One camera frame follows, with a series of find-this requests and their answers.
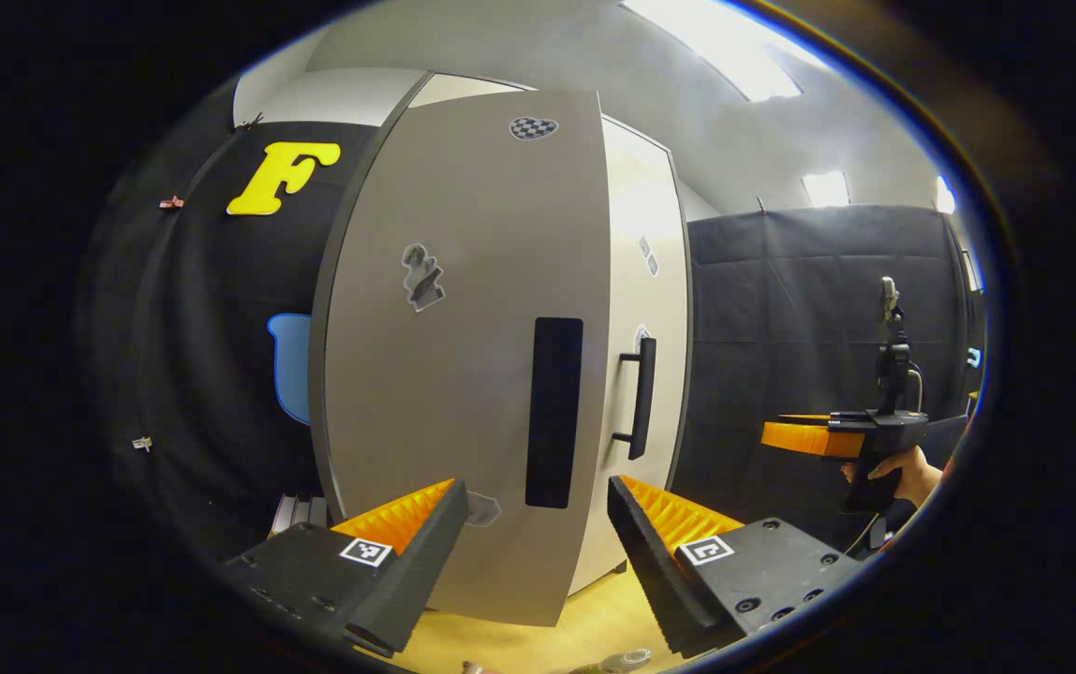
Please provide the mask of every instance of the black rectangular panel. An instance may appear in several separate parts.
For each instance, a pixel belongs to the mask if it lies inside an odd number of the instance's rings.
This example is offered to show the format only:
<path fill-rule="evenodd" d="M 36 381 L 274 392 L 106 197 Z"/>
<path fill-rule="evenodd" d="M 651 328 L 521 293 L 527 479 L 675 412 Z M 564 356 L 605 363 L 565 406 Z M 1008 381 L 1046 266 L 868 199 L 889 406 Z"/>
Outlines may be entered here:
<path fill-rule="evenodd" d="M 581 360 L 583 320 L 534 321 L 526 505 L 567 507 L 580 412 Z"/>

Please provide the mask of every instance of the human hand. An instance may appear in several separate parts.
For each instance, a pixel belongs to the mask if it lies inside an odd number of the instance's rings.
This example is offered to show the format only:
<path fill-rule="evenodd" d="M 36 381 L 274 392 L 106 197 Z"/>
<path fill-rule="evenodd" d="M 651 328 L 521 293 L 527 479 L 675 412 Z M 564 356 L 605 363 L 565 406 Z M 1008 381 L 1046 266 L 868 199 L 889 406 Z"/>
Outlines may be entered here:
<path fill-rule="evenodd" d="M 942 479 L 942 472 L 928 464 L 928 461 L 924 460 L 924 452 L 921 451 L 919 445 L 889 455 L 883 460 L 883 463 L 875 466 L 875 469 L 866 477 L 867 479 L 877 479 L 892 473 L 893 469 L 901 471 L 900 485 L 896 487 L 894 496 L 908 499 L 916 507 L 920 507 L 920 504 L 924 503 L 924 499 L 928 499 L 928 495 L 932 493 Z M 841 465 L 841 474 L 845 475 L 847 482 L 853 481 L 854 471 L 853 463 Z"/>

